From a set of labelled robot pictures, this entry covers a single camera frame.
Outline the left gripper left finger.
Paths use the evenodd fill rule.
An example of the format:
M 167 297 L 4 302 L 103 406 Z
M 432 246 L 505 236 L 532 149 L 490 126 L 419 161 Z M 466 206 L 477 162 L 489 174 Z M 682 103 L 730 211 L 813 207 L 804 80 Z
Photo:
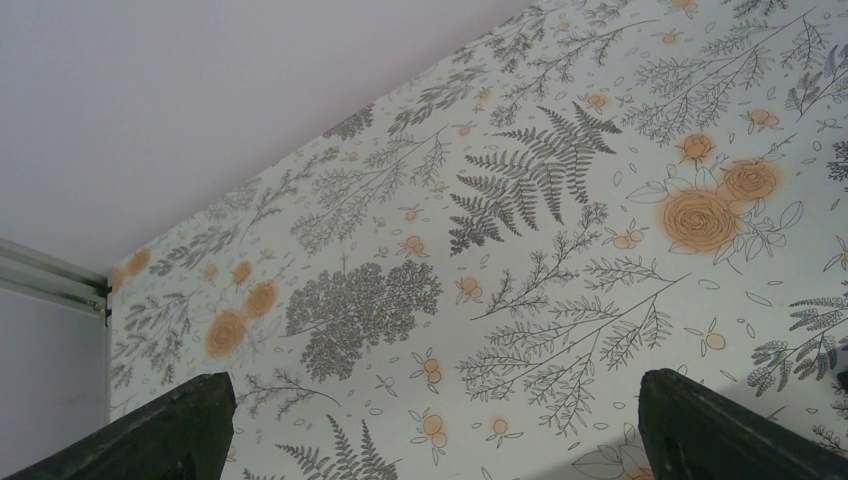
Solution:
M 202 374 L 10 479 L 219 479 L 234 435 L 225 372 Z

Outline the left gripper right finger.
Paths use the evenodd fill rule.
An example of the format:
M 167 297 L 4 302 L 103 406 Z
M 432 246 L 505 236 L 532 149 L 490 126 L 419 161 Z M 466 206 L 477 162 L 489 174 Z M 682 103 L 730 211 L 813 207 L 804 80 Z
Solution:
M 656 479 L 845 479 L 847 458 L 663 368 L 645 372 L 639 432 Z

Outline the floral table mat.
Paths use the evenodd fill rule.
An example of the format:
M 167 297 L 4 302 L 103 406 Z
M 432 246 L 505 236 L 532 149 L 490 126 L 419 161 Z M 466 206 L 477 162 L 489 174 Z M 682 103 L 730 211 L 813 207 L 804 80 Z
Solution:
M 847 5 L 538 1 L 113 273 L 227 479 L 648 479 L 670 368 L 847 450 Z

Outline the left frame post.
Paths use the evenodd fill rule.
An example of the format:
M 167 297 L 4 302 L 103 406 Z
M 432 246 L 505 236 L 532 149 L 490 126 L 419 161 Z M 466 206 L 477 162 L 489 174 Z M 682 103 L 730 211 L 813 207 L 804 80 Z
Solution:
M 107 293 L 104 275 L 2 240 L 2 412 L 105 424 Z

